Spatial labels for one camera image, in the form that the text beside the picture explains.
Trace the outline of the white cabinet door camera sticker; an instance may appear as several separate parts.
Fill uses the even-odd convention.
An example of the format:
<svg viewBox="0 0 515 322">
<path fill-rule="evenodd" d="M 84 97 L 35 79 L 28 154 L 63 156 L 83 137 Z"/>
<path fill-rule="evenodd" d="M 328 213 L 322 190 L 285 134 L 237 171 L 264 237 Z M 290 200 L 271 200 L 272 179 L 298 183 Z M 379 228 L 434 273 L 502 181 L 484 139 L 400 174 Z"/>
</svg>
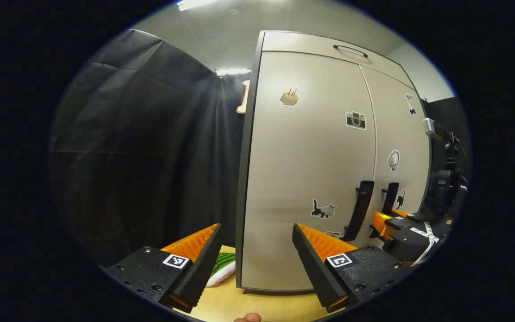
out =
<svg viewBox="0 0 515 322">
<path fill-rule="evenodd" d="M 312 288 L 292 243 L 294 223 L 342 235 L 356 188 L 374 174 L 373 108 L 360 66 L 264 52 L 253 110 L 241 287 Z"/>
</svg>

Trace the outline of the black door handle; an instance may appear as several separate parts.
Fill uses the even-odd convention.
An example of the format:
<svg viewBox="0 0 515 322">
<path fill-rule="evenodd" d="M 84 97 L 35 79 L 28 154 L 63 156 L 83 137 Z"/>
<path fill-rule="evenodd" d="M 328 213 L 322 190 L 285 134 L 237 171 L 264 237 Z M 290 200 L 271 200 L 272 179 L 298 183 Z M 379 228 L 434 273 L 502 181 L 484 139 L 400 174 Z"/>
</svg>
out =
<svg viewBox="0 0 515 322">
<path fill-rule="evenodd" d="M 356 187 L 356 202 L 350 222 L 345 226 L 345 233 L 342 240 L 346 242 L 354 241 L 360 232 L 360 229 L 365 220 L 365 216 L 370 206 L 373 190 L 374 181 L 361 181 L 359 186 Z"/>
<path fill-rule="evenodd" d="M 386 214 L 386 215 L 391 214 L 394 204 L 395 204 L 396 197 L 397 197 L 398 188 L 399 188 L 398 182 L 390 182 L 388 184 L 388 187 L 381 189 L 381 192 L 384 193 L 384 195 L 385 195 L 384 205 L 382 206 L 382 210 L 381 210 L 381 212 L 383 214 Z"/>
</svg>

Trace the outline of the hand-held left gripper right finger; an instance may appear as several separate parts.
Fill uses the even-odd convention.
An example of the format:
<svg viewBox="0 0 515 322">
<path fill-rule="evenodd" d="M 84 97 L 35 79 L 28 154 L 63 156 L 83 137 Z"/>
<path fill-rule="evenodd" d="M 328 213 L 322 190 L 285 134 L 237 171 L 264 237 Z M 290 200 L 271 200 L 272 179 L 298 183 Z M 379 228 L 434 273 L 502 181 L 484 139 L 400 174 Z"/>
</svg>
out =
<svg viewBox="0 0 515 322">
<path fill-rule="evenodd" d="M 328 313 L 380 295 L 413 270 L 377 246 L 355 247 L 300 223 L 293 225 L 292 242 Z"/>
</svg>

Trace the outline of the white double-door shoe cabinet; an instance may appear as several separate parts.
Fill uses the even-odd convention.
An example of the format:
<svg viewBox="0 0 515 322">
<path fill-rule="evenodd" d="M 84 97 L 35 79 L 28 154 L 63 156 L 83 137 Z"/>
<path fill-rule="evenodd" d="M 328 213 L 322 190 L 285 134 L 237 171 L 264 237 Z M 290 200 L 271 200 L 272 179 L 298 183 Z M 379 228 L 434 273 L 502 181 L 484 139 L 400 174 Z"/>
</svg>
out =
<svg viewBox="0 0 515 322">
<path fill-rule="evenodd" d="M 236 264 L 237 264 L 237 286 L 239 288 L 241 287 L 241 274 L 239 273 L 239 269 L 241 268 L 241 259 L 243 254 L 243 240 L 244 240 L 244 232 L 245 232 L 245 202 L 246 202 L 246 192 L 247 192 L 247 180 L 249 177 L 248 171 L 249 171 L 249 158 L 250 158 L 250 151 L 251 151 L 251 139 L 252 139 L 252 126 L 253 126 L 253 110 L 255 108 L 255 98 L 256 98 L 256 90 L 257 90 L 257 82 L 259 79 L 259 69 L 260 69 L 260 60 L 261 56 L 264 52 L 268 51 L 262 51 L 262 45 L 263 45 L 263 35 L 259 34 L 259 39 L 256 44 L 256 50 L 253 55 L 253 62 L 252 62 L 252 72 L 251 72 L 251 79 L 250 84 L 248 87 L 248 92 L 246 95 L 247 99 L 247 106 L 246 106 L 246 112 L 245 112 L 245 127 L 243 130 L 243 138 L 242 138 L 242 145 L 241 145 L 241 165 L 240 165 L 240 171 L 239 171 L 239 185 L 238 185 L 238 200 L 237 200 L 237 214 L 236 214 Z M 418 93 L 417 89 L 414 89 L 415 92 L 417 92 L 419 102 L 423 108 L 423 104 L 421 103 L 420 95 Z M 393 208 L 399 208 L 402 206 L 402 196 L 396 197 L 395 204 Z M 326 232 L 331 236 L 342 238 L 344 234 L 334 234 Z"/>
</svg>

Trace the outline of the white cabinet door headphones sticker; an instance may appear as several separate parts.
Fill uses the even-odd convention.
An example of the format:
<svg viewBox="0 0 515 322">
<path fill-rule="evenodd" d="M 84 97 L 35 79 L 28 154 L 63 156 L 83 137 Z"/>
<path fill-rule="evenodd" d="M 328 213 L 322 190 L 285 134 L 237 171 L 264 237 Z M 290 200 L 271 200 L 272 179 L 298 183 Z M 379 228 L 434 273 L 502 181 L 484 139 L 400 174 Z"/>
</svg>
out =
<svg viewBox="0 0 515 322">
<path fill-rule="evenodd" d="M 389 183 L 399 184 L 404 212 L 421 210 L 431 170 L 431 141 L 424 133 L 425 114 L 417 92 L 398 80 L 367 67 L 361 67 L 372 104 L 376 130 L 376 152 L 372 180 L 373 194 L 366 218 L 354 246 L 382 246 L 370 238 L 374 212 L 381 210 Z"/>
</svg>

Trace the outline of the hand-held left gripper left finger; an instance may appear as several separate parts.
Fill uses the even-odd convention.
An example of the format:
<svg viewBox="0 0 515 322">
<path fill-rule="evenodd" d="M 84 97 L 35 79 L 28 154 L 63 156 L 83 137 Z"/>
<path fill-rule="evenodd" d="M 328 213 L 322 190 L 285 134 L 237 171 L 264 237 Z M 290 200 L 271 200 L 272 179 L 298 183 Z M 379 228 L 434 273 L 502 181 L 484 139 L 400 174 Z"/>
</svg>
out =
<svg viewBox="0 0 515 322">
<path fill-rule="evenodd" d="M 143 246 L 105 271 L 162 306 L 190 313 L 198 305 L 222 247 L 217 223 L 168 246 Z"/>
</svg>

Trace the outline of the white cabinet drawer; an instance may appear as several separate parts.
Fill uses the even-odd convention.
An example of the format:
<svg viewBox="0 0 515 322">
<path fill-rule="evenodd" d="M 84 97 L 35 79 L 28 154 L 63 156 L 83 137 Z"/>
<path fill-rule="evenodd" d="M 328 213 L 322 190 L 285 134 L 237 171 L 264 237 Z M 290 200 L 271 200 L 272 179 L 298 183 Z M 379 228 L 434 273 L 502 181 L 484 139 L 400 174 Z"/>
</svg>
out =
<svg viewBox="0 0 515 322">
<path fill-rule="evenodd" d="M 347 43 L 339 39 L 322 37 L 320 35 L 290 31 L 262 31 L 260 35 L 263 35 L 262 51 L 299 52 L 340 59 L 371 68 L 383 73 L 384 75 L 390 76 L 397 81 L 403 82 L 403 84 L 412 89 L 416 89 L 401 65 L 392 61 L 388 57 L 382 56 L 374 51 L 353 43 Z M 366 59 L 352 52 L 333 49 L 332 45 L 334 43 L 357 47 L 368 53 L 369 57 Z"/>
</svg>

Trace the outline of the green striped soft object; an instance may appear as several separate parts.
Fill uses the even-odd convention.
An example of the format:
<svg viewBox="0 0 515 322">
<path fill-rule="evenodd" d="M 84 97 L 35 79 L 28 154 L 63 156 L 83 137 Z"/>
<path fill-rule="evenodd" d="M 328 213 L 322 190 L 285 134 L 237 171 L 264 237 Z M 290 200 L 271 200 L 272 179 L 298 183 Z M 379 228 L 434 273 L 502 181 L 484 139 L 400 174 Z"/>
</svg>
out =
<svg viewBox="0 0 515 322">
<path fill-rule="evenodd" d="M 216 263 L 212 273 L 206 283 L 206 288 L 216 287 L 223 280 L 227 279 L 236 271 L 236 255 L 235 253 L 220 252 L 217 256 Z"/>
</svg>

